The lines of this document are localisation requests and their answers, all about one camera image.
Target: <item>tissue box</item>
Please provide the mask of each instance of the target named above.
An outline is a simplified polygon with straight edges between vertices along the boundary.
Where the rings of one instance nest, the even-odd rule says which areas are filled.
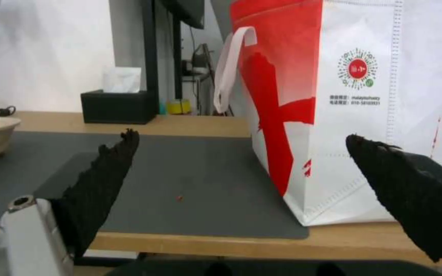
[[[147,124],[158,113],[154,93],[105,93],[103,90],[81,93],[85,123]]]

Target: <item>monitor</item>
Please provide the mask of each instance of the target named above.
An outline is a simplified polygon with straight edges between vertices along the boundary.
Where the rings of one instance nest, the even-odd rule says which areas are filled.
[[[162,0],[162,3],[180,21],[204,28],[204,0]]]

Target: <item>white and red shopping bag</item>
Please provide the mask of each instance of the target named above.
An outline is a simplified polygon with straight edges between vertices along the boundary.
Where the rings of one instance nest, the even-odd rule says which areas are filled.
[[[238,0],[214,106],[237,68],[253,149],[303,225],[391,220],[345,138],[442,164],[442,0]]]

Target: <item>gray mat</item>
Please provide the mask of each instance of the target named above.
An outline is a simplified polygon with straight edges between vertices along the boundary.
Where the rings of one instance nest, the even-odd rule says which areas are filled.
[[[22,194],[59,196],[118,135],[23,133],[0,157],[0,215]],[[249,139],[142,136],[103,231],[297,238],[293,217]]]

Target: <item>bag handle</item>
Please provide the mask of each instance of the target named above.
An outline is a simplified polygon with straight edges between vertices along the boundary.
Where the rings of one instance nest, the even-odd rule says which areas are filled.
[[[229,96],[235,84],[236,68],[243,40],[245,46],[257,44],[254,27],[241,27],[236,30],[235,34],[230,33],[219,56],[214,77],[214,107],[219,113],[224,113],[228,109]]]

